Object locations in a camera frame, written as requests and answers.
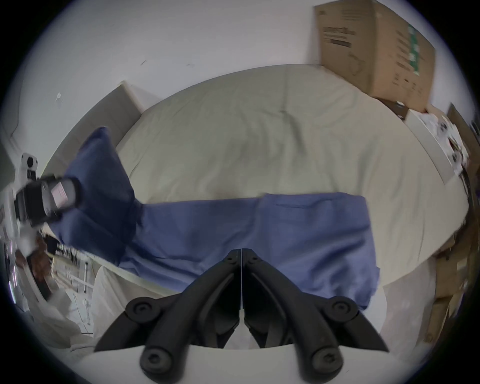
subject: bed frame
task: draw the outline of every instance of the bed frame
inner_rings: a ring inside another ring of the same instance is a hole
[[[87,137],[98,127],[110,130],[116,146],[142,115],[138,100],[122,82],[83,116],[51,157],[42,175],[62,176]]]

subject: white bedding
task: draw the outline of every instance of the white bedding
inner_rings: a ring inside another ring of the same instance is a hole
[[[221,76],[148,109],[117,147],[143,203],[347,192],[369,206],[381,285],[457,230],[460,179],[445,186],[387,107],[318,66]]]

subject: blue towel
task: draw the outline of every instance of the blue towel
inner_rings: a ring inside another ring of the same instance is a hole
[[[50,227],[64,244],[175,290],[184,290],[229,251],[251,248],[302,291],[347,296],[360,308],[379,269],[366,201],[346,193],[141,204],[110,142],[97,129],[66,177],[80,205]]]

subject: white bed sheet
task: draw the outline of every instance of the white bed sheet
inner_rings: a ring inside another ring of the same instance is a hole
[[[381,285],[457,230],[468,203],[445,186],[387,107],[319,66],[256,68],[151,107],[117,146],[143,203],[346,192],[365,196]]]

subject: white wall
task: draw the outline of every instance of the white wall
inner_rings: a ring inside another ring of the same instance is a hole
[[[7,96],[0,138],[39,169],[80,118],[122,80],[145,108],[190,85],[248,68],[318,63],[313,5],[326,0],[81,0],[45,31]],[[431,102],[474,114],[446,45],[403,0],[382,0],[436,48]]]

